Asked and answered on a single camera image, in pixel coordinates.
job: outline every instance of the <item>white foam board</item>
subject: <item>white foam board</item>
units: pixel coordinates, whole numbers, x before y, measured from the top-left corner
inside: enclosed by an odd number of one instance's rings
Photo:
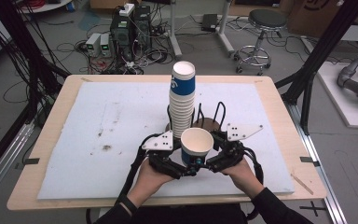
[[[347,65],[347,63],[326,62],[319,69],[318,77],[345,124],[351,128],[358,128],[358,98],[353,91],[341,88],[337,84],[339,72]],[[358,67],[351,79],[358,82]]]
[[[170,83],[85,82],[52,152],[38,199],[116,198],[138,146],[151,133],[164,133],[169,87]],[[234,121],[263,125],[242,142],[263,165],[265,185],[276,193],[293,193],[255,85],[197,84],[195,105],[202,103],[205,117],[213,117],[219,101],[227,108],[223,130]],[[171,158],[181,162],[180,151]],[[196,176],[164,185],[154,197],[240,193],[228,176],[201,169]]]

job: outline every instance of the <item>stool leg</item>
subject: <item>stool leg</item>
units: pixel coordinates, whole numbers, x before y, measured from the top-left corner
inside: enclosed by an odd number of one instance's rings
[[[263,39],[264,39],[264,34],[266,32],[263,30],[261,31],[261,34],[260,36],[257,38],[257,42],[255,43],[255,51],[253,52],[253,55],[252,56],[257,56],[257,53],[258,53],[258,50],[260,49],[261,47],[261,43],[263,43]]]

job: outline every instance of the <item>power supply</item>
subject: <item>power supply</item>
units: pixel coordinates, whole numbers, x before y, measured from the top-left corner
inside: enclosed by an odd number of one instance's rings
[[[112,57],[112,40],[110,34],[101,34],[101,52],[104,58]]]
[[[92,34],[89,40],[86,42],[87,51],[89,56],[96,58],[101,52],[101,34]]]
[[[202,18],[201,31],[215,32],[217,25],[217,14],[205,14]]]
[[[135,8],[134,21],[136,25],[136,36],[138,47],[151,49],[151,26],[150,26],[150,6],[138,6]]]

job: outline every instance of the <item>white bracket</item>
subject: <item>white bracket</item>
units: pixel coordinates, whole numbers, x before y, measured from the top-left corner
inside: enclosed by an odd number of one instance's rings
[[[167,150],[173,149],[173,134],[172,130],[167,131],[157,137],[152,137],[147,140],[143,145],[144,150]]]
[[[229,142],[246,139],[263,129],[263,125],[234,124],[227,125],[227,140]]]

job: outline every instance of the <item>stack of paper cups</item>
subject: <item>stack of paper cups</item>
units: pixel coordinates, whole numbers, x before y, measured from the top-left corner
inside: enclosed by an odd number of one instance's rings
[[[170,114],[174,137],[191,125],[196,89],[196,69],[189,62],[178,62],[173,66],[170,90]]]

